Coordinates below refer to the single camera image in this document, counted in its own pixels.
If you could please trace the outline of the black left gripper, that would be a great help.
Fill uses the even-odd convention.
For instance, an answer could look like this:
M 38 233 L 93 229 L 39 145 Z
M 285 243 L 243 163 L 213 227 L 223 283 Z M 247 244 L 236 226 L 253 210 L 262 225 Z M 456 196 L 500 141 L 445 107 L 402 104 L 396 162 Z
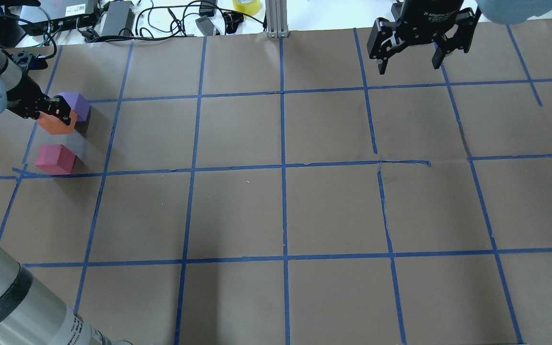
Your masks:
M 7 109 L 25 119 L 38 119 L 39 112 L 69 118 L 71 112 L 63 96 L 46 96 L 29 76 L 21 76 L 17 85 L 7 91 Z

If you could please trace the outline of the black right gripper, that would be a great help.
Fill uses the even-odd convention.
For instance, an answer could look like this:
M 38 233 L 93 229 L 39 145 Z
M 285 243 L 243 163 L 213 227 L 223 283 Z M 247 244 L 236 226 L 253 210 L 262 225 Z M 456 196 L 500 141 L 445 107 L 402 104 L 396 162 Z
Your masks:
M 391 7 L 394 22 L 377 18 L 367 42 L 368 57 L 376 61 L 379 74 L 386 74 L 389 60 L 409 46 L 436 45 L 432 66 L 439 69 L 445 57 L 454 50 L 468 53 L 475 28 L 482 14 L 467 7 L 462 0 L 397 0 Z M 452 27 L 452 37 L 447 32 Z

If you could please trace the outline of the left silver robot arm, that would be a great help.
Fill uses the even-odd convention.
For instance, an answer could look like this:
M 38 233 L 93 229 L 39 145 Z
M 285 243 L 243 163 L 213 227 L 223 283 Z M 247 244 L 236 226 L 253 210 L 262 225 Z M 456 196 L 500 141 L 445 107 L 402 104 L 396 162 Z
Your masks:
M 0 114 L 11 111 L 53 135 L 67 135 L 90 107 L 79 94 L 72 104 L 65 95 L 45 94 L 28 71 L 46 67 L 46 57 L 0 49 Z M 112 343 L 0 247 L 0 345 Z

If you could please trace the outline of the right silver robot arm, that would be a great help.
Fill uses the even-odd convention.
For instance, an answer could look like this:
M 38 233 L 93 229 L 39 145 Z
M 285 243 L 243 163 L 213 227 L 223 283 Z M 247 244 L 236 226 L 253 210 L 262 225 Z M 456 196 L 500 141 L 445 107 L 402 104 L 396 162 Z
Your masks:
M 503 24 L 523 23 L 552 11 L 552 0 L 478 0 L 476 9 L 462 0 L 397 0 L 393 20 L 378 17 L 367 41 L 368 57 L 384 75 L 388 61 L 410 46 L 435 45 L 432 67 L 440 69 L 446 56 L 468 53 L 480 17 Z

